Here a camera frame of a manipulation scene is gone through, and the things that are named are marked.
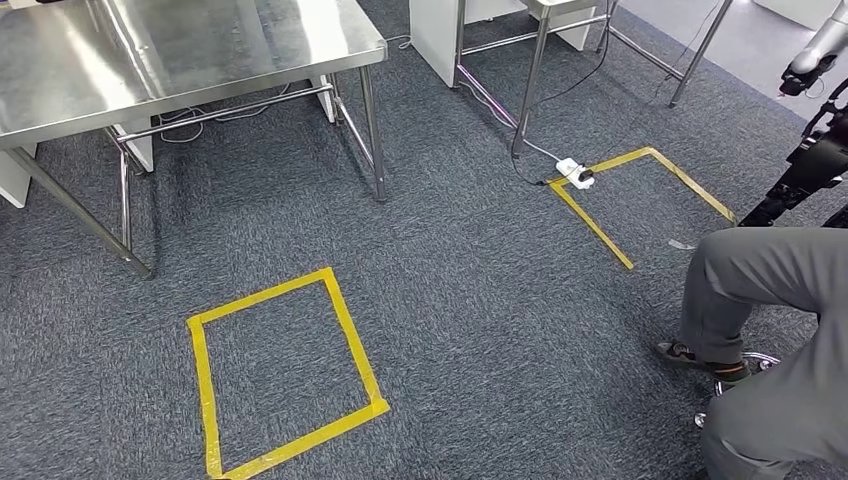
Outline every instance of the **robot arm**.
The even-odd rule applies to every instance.
[[[848,46],[848,0],[842,0],[833,15],[783,73],[780,91],[800,95],[833,67],[836,57]]]

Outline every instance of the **foot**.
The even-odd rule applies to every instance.
[[[733,364],[704,362],[689,347],[677,341],[659,343],[654,347],[654,351],[675,367],[709,372],[715,380],[728,386],[733,386],[751,375],[745,361]]]

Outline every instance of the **table top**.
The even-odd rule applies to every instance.
[[[356,0],[0,10],[0,150],[383,61]]]
[[[541,15],[544,8],[550,9],[551,17],[572,13],[586,8],[595,7],[598,0],[519,0],[536,15]]]

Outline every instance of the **yellow tape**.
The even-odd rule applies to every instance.
[[[657,161],[660,162],[665,168],[669,169],[671,173],[677,175],[677,178],[679,178],[683,183],[685,183],[687,187],[691,188],[692,191],[694,191],[701,198],[706,200],[706,202],[709,203],[713,208],[715,208],[718,213],[720,213],[724,218],[730,220],[730,222],[734,225],[736,224],[736,215],[733,213],[732,210],[725,207],[724,204],[718,201],[718,199],[710,195],[709,192],[704,190],[704,187],[698,185],[698,182],[692,180],[692,177],[687,175],[686,172],[680,169],[680,167],[671,163],[671,160],[666,158],[665,155],[654,150],[653,148],[651,148],[650,150],[651,155],[656,158]]]
[[[221,446],[218,437],[218,421],[215,410],[215,390],[212,387],[212,370],[209,368],[209,350],[203,324],[197,317],[188,320],[191,345],[194,349],[197,368],[197,386],[200,390],[200,414],[206,435],[206,473],[212,478],[221,477]]]
[[[594,220],[592,220],[592,217],[590,217],[589,214],[586,213],[586,211],[583,210],[583,208],[581,208],[580,205],[577,204],[577,202],[571,197],[571,195],[569,195],[568,192],[566,192],[565,189],[562,188],[558,183],[551,184],[551,188],[554,189],[554,191],[557,193],[557,195],[560,196],[560,198],[565,200],[565,203],[567,203],[568,206],[571,207],[572,210],[574,210],[574,213],[576,213],[577,216],[579,216],[583,219],[584,222],[586,222],[586,225],[588,225],[589,228],[591,228],[592,231],[595,232],[595,235],[597,235],[601,239],[601,241],[606,244],[607,248],[612,250],[612,253],[614,253],[615,256],[618,257],[619,260],[621,260],[621,263],[623,263],[628,270],[633,270],[633,262],[631,262],[630,259],[627,258],[627,255],[625,255],[624,252],[622,252],[621,249],[618,248],[618,245],[616,245],[607,236],[607,234],[604,233],[603,230],[601,230],[601,227],[599,227],[598,224],[595,223]]]
[[[306,285],[309,285],[311,283],[323,280],[327,276],[327,270],[330,269],[324,268],[318,270],[317,272],[310,273],[309,275],[304,275],[303,277],[296,278],[285,283],[281,283],[276,287],[271,287],[267,290],[262,290],[261,292],[254,293],[253,295],[248,295],[242,299],[236,300],[235,302],[230,302],[218,308],[213,308],[208,312],[203,312],[199,315],[195,315],[192,318],[198,319],[200,323],[209,323],[212,320],[223,317],[224,315],[229,315],[231,313],[238,312],[239,310],[244,310],[245,308],[252,307],[257,303],[264,302],[265,300],[278,297],[284,293],[288,293],[292,290],[296,290],[298,288],[305,287]]]
[[[342,331],[347,338],[353,361],[362,378],[365,392],[368,394],[369,404],[307,435],[278,447],[259,458],[251,460],[228,472],[222,472],[215,391],[212,384],[212,371],[209,367],[209,352],[206,346],[206,335],[203,332],[203,325],[230,313],[256,305],[259,302],[321,281],[324,282],[327,293],[333,302],[333,309],[336,312]],[[213,479],[248,479],[389,411],[389,404],[380,394],[377,379],[374,377],[374,372],[371,369],[371,364],[368,362],[362,341],[356,332],[353,319],[342,296],[341,288],[339,288],[339,284],[331,268],[318,270],[309,275],[214,308],[208,312],[195,315],[189,318],[187,323],[191,332],[192,348],[194,349],[195,365],[197,368],[197,384],[200,390],[200,408],[203,419],[203,431],[206,438],[206,473]]]
[[[592,167],[590,167],[590,170],[595,173],[599,173],[603,172],[604,170],[609,170],[611,168],[624,165],[625,163],[631,162],[638,158],[648,156],[654,157],[654,159],[656,159],[662,166],[668,169],[671,173],[675,174],[677,178],[679,178],[687,187],[689,187],[692,191],[698,194],[698,196],[703,198],[708,204],[710,204],[710,206],[716,209],[719,214],[721,214],[724,218],[730,220],[730,222],[734,225],[736,224],[736,215],[733,213],[732,210],[724,206],[724,204],[718,201],[718,199],[716,199],[714,196],[710,195],[709,192],[704,190],[704,187],[700,186],[698,182],[693,180],[692,177],[687,175],[686,172],[680,169],[680,167],[672,163],[671,160],[666,158],[665,155],[663,155],[653,147],[640,148],[639,150],[626,153],[624,155],[615,157],[605,162],[601,162],[597,165],[593,165]],[[570,206],[571,209],[574,210],[574,212],[577,213],[577,215],[583,219],[584,222],[586,222],[586,225],[588,225],[589,228],[592,229],[592,231],[595,232],[598,237],[600,237],[601,241],[606,244],[607,248],[609,248],[615,254],[615,256],[618,257],[619,260],[621,260],[621,263],[623,263],[624,266],[627,267],[629,270],[632,270],[633,262],[631,262],[630,259],[627,258],[627,255],[625,255],[618,248],[618,246],[616,246],[616,244],[603,232],[603,230],[601,230],[601,227],[599,227],[598,224],[595,223],[594,220],[592,220],[592,217],[590,217],[589,214],[587,214],[586,211],[580,207],[577,201],[574,200],[574,198],[572,198],[571,195],[569,195],[565,191],[564,187],[568,183],[569,182],[567,178],[560,177],[555,180],[552,180],[548,183],[548,185],[550,185],[551,189],[553,189],[553,191],[556,192],[556,194],[559,195],[559,197],[562,198],[565,203],[567,203],[568,206]]]
[[[236,467],[225,473],[224,476],[229,480],[245,480],[253,477],[265,470],[268,470],[269,468],[276,467],[292,457],[300,455],[316,445],[320,445],[331,438],[338,437],[347,431],[353,430],[374,417],[388,411],[389,404],[386,403],[385,400],[381,400],[378,404],[368,405],[365,408],[361,408],[350,415],[342,417],[329,425],[325,425],[318,430],[287,443],[259,458],[251,460],[240,467]]]
[[[380,395],[380,387],[377,386],[377,379],[374,377],[374,372],[368,363],[368,357],[365,356],[365,348],[362,347],[362,342],[356,333],[356,327],[353,325],[353,319],[350,318],[350,312],[347,310],[341,289],[332,271],[324,279],[324,284],[327,286],[330,299],[333,300],[333,308],[336,310],[339,323],[342,325],[342,331],[344,331],[345,337],[347,337],[347,344],[350,347],[350,353],[353,355],[353,362],[356,364],[356,369],[359,370],[359,376],[362,378],[365,393],[368,394],[368,400],[371,403],[378,402],[383,399]]]

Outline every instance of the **gray pants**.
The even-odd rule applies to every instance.
[[[848,230],[735,228],[704,239],[686,278],[683,343],[707,362],[740,361],[753,304],[817,313],[819,328],[783,363],[712,401],[702,436],[710,478],[780,479],[796,460],[848,463]]]

